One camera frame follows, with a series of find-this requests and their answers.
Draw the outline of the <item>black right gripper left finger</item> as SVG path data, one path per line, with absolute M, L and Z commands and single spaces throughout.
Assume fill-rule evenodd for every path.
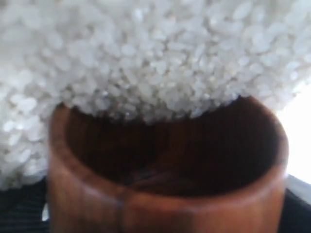
M 2 233 L 47 233 L 49 222 L 42 220 L 46 203 L 46 180 L 0 192 Z

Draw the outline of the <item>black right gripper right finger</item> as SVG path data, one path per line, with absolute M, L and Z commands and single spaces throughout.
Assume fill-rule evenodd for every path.
M 311 185 L 289 175 L 283 208 L 284 233 L 311 233 Z

